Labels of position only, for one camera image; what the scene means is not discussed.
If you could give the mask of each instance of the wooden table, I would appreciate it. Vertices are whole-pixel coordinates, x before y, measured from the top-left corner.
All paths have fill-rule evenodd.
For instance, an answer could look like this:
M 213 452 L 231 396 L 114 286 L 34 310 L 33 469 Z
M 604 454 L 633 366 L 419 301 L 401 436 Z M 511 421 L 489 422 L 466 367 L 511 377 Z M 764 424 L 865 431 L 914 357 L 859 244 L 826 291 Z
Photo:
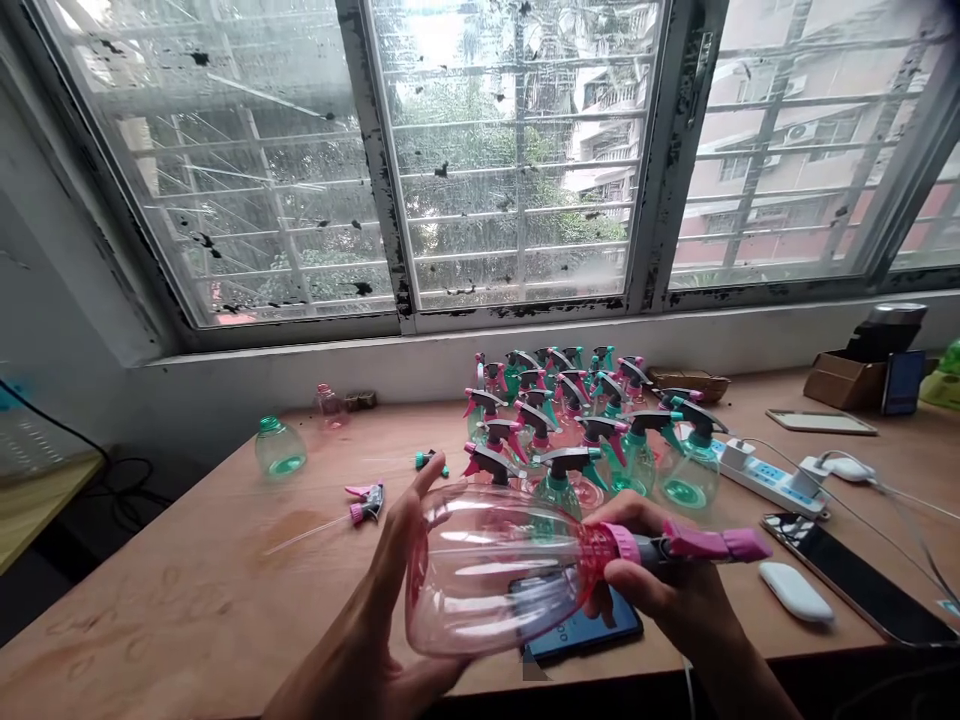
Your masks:
M 91 455 L 69 460 L 40 477 L 0 487 L 0 575 L 103 467 Z
M 767 408 L 815 409 L 801 396 L 802 373 L 738 378 L 717 408 L 741 436 L 760 436 L 801 459 L 827 449 L 855 453 L 889 484 L 960 512 L 960 414 L 921 406 L 910 418 L 870 419 L 880 436 L 791 433 Z M 466 466 L 462 402 L 382 407 L 354 417 L 343 431 L 322 433 L 307 413 L 287 419 L 310 451 L 307 467 L 287 482 L 267 482 L 247 442 L 172 508 L 133 538 L 84 583 L 0 651 L 0 707 L 9 717 L 231 718 L 258 715 L 284 676 L 327 629 L 352 592 L 379 528 L 338 526 L 269 557 L 264 551 L 346 512 L 344 485 L 383 478 L 387 505 L 413 478 L 412 456 L 448 453 L 451 482 Z M 759 455 L 779 459 L 760 448 Z M 829 483 L 919 559 L 909 532 L 875 490 Z M 724 480 L 717 515 L 755 525 L 776 508 Z M 838 505 L 829 530 L 953 627 L 935 606 L 941 593 L 913 566 Z M 918 509 L 916 516 L 948 579 L 960 584 L 960 526 Z M 797 566 L 779 547 L 775 559 Z M 883 639 L 822 583 L 801 569 L 833 606 L 831 632 L 814 632 L 788 615 L 755 566 L 721 570 L 743 625 L 768 658 L 880 646 Z M 392 647 L 413 659 L 395 611 Z M 674 671 L 680 656 L 652 622 L 646 636 L 550 669 L 555 683 Z M 454 693 L 529 687 L 518 654 L 476 663 Z

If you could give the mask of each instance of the air conditioner unit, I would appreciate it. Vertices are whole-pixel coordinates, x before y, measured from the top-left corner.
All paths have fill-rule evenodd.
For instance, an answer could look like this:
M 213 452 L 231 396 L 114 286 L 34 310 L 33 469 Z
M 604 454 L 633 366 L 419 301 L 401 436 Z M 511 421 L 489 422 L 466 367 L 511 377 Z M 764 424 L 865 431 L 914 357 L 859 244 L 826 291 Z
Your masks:
M 803 123 L 802 125 L 794 125 L 792 128 L 787 130 L 787 145 L 806 145 L 811 140 L 817 132 L 817 123 L 809 122 Z
M 800 77 L 791 78 L 787 82 L 787 89 L 783 91 L 784 97 L 793 97 L 794 95 L 799 95 L 803 92 L 803 89 L 807 86 L 807 76 L 801 75 Z

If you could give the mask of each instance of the smartphone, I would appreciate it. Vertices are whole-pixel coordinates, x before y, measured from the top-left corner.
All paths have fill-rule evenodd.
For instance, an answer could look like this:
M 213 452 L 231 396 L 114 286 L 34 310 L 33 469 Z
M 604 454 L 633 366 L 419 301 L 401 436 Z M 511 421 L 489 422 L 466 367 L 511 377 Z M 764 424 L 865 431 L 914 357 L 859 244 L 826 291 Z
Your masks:
M 761 525 L 881 635 L 911 647 L 960 647 L 960 635 L 814 521 L 779 513 Z
M 887 381 L 883 387 L 884 415 L 913 415 L 920 398 L 920 382 L 923 380 L 927 354 L 923 350 L 905 353 L 890 353 L 887 358 Z
M 518 592 L 541 582 L 544 582 L 542 578 L 514 580 L 510 583 L 510 589 Z M 529 650 L 537 662 L 556 661 L 569 655 L 603 650 L 609 647 L 610 643 L 643 635 L 643 623 L 633 606 L 613 588 L 610 588 L 610 597 L 613 598 L 613 620 L 616 627 L 608 628 L 603 618 L 591 620 L 583 610 L 577 610 L 561 625 L 531 640 L 526 648 L 520 648 L 521 653 L 526 654 L 526 650 Z M 525 608 L 518 608 L 518 612 L 525 612 Z

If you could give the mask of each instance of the dirty window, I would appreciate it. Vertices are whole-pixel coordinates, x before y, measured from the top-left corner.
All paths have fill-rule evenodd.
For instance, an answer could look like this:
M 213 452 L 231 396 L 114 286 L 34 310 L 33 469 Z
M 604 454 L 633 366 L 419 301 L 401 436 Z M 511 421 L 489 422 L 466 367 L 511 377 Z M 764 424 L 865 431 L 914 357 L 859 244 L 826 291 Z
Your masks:
M 950 31 L 937 7 L 730 4 L 672 289 L 856 272 L 876 241 L 860 223 Z
M 49 17 L 199 326 L 393 310 L 333 0 Z
M 622 293 L 661 6 L 373 10 L 419 307 Z

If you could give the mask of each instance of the small box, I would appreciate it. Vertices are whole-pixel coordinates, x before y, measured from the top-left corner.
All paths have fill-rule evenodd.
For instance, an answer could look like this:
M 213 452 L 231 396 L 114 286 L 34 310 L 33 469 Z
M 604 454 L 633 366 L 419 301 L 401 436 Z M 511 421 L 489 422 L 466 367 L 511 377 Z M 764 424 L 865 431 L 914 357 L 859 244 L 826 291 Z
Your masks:
M 838 410 L 880 410 L 887 364 L 847 360 L 842 350 L 820 353 L 803 394 Z

